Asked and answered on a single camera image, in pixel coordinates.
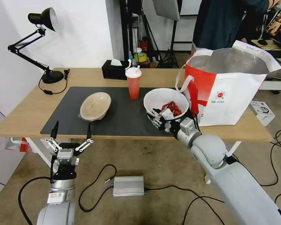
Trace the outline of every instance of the white box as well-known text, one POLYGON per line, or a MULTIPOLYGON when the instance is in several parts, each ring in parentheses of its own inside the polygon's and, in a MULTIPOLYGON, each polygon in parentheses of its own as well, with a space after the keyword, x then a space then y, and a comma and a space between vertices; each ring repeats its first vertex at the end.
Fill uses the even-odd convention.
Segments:
POLYGON ((265 102, 251 101, 249 107, 264 126, 275 118, 275 114, 265 102))

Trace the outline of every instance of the lamp shade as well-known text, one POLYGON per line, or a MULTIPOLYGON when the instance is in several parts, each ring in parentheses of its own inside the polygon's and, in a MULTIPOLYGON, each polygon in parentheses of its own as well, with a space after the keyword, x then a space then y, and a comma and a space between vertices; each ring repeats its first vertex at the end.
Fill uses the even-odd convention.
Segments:
POLYGON ((44 25, 52 31, 57 30, 57 16, 53 8, 47 8, 41 14, 29 13, 28 20, 35 25, 44 25))

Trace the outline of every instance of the bowl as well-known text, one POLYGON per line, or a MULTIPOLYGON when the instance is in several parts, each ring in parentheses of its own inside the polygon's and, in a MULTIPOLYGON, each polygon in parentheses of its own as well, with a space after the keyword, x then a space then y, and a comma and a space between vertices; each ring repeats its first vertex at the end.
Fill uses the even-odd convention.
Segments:
POLYGON ((111 104, 109 94, 97 92, 88 96, 80 107, 79 117, 87 121, 101 120, 111 104))
POLYGON ((174 117, 175 119, 182 117, 190 106, 186 97, 180 92, 170 88, 157 88, 149 91, 145 95, 144 107, 146 108, 148 114, 154 116, 155 118, 160 118, 157 113, 152 113, 154 112, 153 109, 161 109, 164 104, 171 101, 174 101, 182 112, 181 115, 174 117))

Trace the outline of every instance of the red candy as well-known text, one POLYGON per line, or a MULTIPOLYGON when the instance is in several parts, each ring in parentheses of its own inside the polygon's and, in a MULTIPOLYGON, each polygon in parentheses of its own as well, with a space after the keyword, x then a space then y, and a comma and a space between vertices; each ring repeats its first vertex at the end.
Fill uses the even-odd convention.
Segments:
POLYGON ((164 110, 165 108, 168 108, 171 110, 171 112, 173 113, 173 115, 176 117, 176 116, 179 116, 182 114, 181 110, 179 109, 179 107, 174 103, 174 101, 171 101, 167 104, 164 104, 161 108, 161 110, 164 110))

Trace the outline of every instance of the desk mat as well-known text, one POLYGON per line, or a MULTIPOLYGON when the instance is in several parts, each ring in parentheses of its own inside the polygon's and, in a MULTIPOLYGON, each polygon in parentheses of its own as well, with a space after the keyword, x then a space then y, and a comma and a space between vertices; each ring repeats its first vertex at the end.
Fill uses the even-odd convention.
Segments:
POLYGON ((173 136, 164 131, 160 132, 147 118, 143 99, 153 89, 140 88, 139 99, 131 100, 126 87, 71 87, 41 130, 41 134, 51 134, 56 121, 59 120, 58 134, 64 135, 86 136, 90 123, 93 135, 173 136), (79 118, 81 104, 89 95, 96 92, 106 92, 111 97, 111 105, 105 117, 93 122, 79 118))

